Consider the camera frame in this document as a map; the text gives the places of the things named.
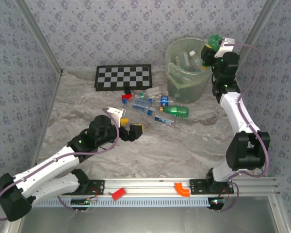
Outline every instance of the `green plastic piece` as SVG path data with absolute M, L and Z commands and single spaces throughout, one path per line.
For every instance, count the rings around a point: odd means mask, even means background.
M 163 112 L 176 115 L 181 118 L 187 118 L 189 116 L 189 108 L 182 106 L 166 106 L 163 107 Z
M 222 40 L 222 37 L 218 34 L 211 35 L 208 39 L 208 44 L 213 48 L 214 51 L 218 51 L 220 48 L 219 42 Z

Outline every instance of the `marble floor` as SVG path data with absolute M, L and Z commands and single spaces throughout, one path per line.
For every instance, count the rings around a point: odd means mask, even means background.
M 94 72 L 64 72 L 38 161 L 55 154 L 89 123 L 102 108 L 124 107 L 123 91 L 96 92 Z M 164 71 L 152 72 L 153 86 L 167 85 Z M 78 168 L 90 178 L 205 177 L 225 159 L 233 138 L 224 110 L 211 93 L 209 82 L 202 97 L 187 105 L 190 115 L 175 127 L 152 121 L 138 111 L 128 111 L 131 122 L 146 123 L 134 142 L 119 140 L 114 149 L 95 155 Z

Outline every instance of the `wall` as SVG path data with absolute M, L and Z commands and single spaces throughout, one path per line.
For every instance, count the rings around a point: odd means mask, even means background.
M 279 2 L 255 44 L 263 54 L 263 68 L 244 100 L 257 125 L 271 135 L 269 175 L 278 177 L 291 216 L 291 0 Z M 238 74 L 241 87 L 249 84 L 256 68 L 257 55 L 250 52 Z
M 14 2 L 0 1 L 0 176 L 29 168 L 57 77 Z
M 27 0 L 62 68 L 164 66 L 168 45 L 210 34 L 244 41 L 265 0 Z

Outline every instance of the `red object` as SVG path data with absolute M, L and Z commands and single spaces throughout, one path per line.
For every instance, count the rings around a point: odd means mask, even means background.
M 122 95 L 122 101 L 123 101 L 124 99 L 129 100 L 131 97 L 132 97 L 132 94 Z
M 113 200 L 119 200 L 122 196 L 126 194 L 124 188 L 120 188 L 115 193 L 112 194 Z

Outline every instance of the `bottle label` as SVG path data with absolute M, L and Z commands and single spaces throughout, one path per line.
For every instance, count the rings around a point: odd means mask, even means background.
M 161 106 L 162 107 L 168 106 L 168 96 L 161 97 Z
M 136 99 L 136 100 L 134 100 L 134 102 L 132 103 L 131 106 L 133 109 L 144 112 L 146 110 L 147 102 L 148 101 L 146 101 L 146 100 Z
M 155 120 L 166 125 L 171 125 L 171 121 L 157 117 L 157 116 L 155 117 Z

